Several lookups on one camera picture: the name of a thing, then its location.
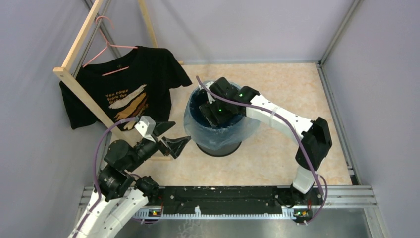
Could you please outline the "blue plastic trash bag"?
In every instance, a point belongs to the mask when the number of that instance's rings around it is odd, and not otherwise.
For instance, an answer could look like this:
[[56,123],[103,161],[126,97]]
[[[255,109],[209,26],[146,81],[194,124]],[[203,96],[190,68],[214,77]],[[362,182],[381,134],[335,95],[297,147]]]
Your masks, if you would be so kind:
[[243,115],[234,116],[227,123],[212,127],[199,110],[207,101],[206,92],[196,87],[190,95],[183,117],[183,126],[194,143],[209,149],[219,149],[225,145],[242,142],[253,135],[260,122]]

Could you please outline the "dark round trash bin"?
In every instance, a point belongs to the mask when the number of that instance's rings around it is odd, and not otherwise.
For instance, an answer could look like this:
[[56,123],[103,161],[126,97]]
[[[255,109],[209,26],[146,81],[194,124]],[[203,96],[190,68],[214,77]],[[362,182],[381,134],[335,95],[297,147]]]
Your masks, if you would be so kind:
[[242,142],[233,143],[229,145],[225,145],[223,147],[220,147],[219,149],[213,150],[206,148],[204,146],[201,146],[199,144],[196,144],[197,147],[206,155],[212,156],[212,157],[225,157],[228,155],[233,154],[235,151],[238,150],[238,148],[241,146]]

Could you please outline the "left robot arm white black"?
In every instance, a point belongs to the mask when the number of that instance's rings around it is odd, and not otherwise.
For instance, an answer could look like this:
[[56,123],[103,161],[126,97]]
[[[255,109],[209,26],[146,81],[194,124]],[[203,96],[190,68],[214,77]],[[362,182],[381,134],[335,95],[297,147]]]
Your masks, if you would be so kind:
[[190,136],[169,139],[159,136],[171,129],[174,121],[155,122],[149,116],[121,119],[115,127],[133,122],[142,140],[131,146],[125,140],[112,142],[104,156],[106,166],[93,171],[94,188],[81,218],[69,234],[71,238],[113,238],[124,225],[146,205],[158,201],[159,184],[151,176],[135,178],[131,172],[160,151],[176,159],[191,140]]

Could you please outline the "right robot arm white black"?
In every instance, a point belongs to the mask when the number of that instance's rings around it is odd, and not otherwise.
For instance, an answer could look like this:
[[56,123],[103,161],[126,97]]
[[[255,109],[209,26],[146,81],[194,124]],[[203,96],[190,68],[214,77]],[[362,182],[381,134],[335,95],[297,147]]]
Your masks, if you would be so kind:
[[318,170],[332,147],[328,122],[321,117],[301,117],[276,105],[258,90],[250,86],[237,88],[224,77],[207,83],[199,77],[196,80],[207,97],[199,106],[200,112],[211,126],[225,124],[241,115],[266,124],[297,144],[298,167],[290,188],[291,204],[309,200],[313,187],[321,185]]

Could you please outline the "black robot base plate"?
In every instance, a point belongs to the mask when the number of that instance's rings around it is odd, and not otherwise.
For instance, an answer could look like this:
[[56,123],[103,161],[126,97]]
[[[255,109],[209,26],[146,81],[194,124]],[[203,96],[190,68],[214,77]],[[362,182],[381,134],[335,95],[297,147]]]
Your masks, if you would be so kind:
[[154,205],[162,204],[165,215],[281,214],[282,191],[276,186],[166,186]]

